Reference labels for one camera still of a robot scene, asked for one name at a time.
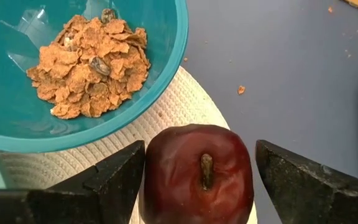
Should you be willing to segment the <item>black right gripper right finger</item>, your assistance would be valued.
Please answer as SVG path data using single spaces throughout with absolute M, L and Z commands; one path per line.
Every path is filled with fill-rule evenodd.
M 358 224 L 358 178 L 266 140 L 255 160 L 282 223 Z

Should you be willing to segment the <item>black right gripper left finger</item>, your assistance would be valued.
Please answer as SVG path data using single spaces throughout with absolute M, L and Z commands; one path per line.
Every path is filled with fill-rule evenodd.
M 0 224 L 127 224 L 144 162 L 137 140 L 47 189 L 0 189 Z

